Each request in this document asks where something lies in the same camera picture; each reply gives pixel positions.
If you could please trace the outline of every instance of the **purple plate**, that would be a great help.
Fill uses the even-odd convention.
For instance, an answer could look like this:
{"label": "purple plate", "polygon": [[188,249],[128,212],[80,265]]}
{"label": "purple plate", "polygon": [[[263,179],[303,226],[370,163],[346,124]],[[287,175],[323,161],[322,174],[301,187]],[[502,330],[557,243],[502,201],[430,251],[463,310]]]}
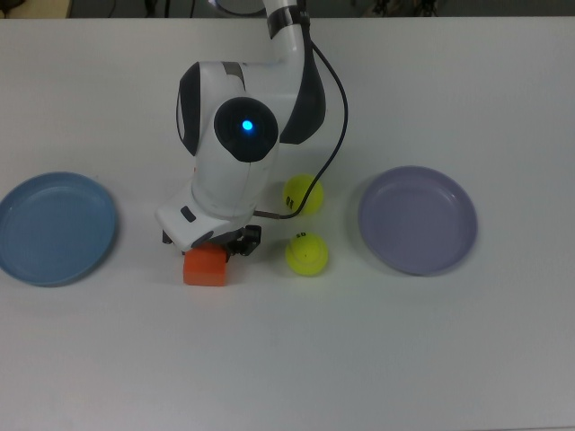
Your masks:
{"label": "purple plate", "polygon": [[441,172],[405,166],[384,172],[359,207],[367,246],[409,274],[437,274],[460,262],[477,237],[477,214],[467,193]]}

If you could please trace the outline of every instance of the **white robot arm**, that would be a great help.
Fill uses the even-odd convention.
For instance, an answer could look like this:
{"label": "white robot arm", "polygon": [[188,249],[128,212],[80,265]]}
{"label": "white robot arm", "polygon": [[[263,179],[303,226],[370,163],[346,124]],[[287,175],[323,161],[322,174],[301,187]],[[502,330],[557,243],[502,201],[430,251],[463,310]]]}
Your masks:
{"label": "white robot arm", "polygon": [[196,170],[156,218],[182,251],[244,235],[279,143],[301,144],[325,117],[305,1],[264,4],[276,63],[200,62],[180,81],[178,129]]}

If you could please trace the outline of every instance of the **tennis ball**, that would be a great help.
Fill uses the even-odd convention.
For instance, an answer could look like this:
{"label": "tennis ball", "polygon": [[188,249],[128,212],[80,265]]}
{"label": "tennis ball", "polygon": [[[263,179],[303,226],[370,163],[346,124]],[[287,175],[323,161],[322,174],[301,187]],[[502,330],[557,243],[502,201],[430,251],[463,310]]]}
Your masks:
{"label": "tennis ball", "polygon": [[286,261],[300,276],[315,276],[327,264],[328,250],[322,237],[314,233],[298,233],[286,247]]}
{"label": "tennis ball", "polygon": [[[305,193],[312,184],[314,177],[307,173],[302,173],[291,178],[284,186],[284,202],[292,211],[296,211],[304,200]],[[314,185],[312,193],[305,202],[305,207],[300,214],[310,215],[316,213],[323,202],[323,187],[320,181]]]}

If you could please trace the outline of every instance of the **orange block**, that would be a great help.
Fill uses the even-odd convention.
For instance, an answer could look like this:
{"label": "orange block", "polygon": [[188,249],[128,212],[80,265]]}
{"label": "orange block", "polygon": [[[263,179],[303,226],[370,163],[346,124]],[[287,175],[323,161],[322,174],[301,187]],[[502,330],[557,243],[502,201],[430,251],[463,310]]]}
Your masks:
{"label": "orange block", "polygon": [[186,252],[183,282],[189,286],[225,286],[227,253],[223,247],[205,242]]}

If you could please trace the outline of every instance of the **blue led light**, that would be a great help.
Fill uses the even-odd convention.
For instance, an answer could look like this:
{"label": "blue led light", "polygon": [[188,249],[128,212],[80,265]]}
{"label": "blue led light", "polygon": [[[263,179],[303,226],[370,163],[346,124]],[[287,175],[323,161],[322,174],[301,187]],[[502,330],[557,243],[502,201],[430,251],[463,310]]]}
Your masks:
{"label": "blue led light", "polygon": [[246,132],[251,132],[253,129],[253,123],[249,119],[246,119],[242,123],[242,127],[243,127],[243,130],[245,130]]}

